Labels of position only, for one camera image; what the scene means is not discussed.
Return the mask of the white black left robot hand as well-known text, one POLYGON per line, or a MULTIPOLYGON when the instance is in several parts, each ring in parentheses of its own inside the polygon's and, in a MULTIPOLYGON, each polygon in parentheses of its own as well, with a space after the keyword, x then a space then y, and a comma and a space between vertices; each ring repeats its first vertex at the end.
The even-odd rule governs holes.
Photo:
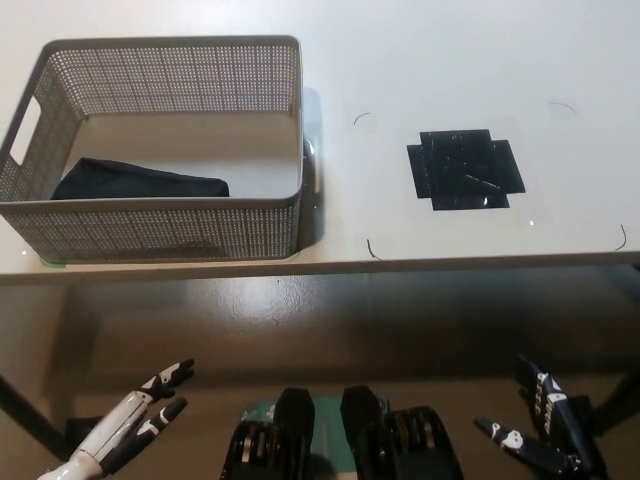
POLYGON ((176 388, 194 374, 195 361, 175 363, 127 394, 103 417, 56 474, 58 479, 104 479, 142 453, 183 412, 176 388))

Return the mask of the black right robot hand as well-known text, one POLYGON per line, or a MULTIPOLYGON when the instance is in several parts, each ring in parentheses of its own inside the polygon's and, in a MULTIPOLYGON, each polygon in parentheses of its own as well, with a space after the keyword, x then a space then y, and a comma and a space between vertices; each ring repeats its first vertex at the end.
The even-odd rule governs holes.
POLYGON ((607 479, 593 434, 553 375, 519 355, 515 378, 537 436, 482 416, 474 425, 507 455, 556 479, 607 479))

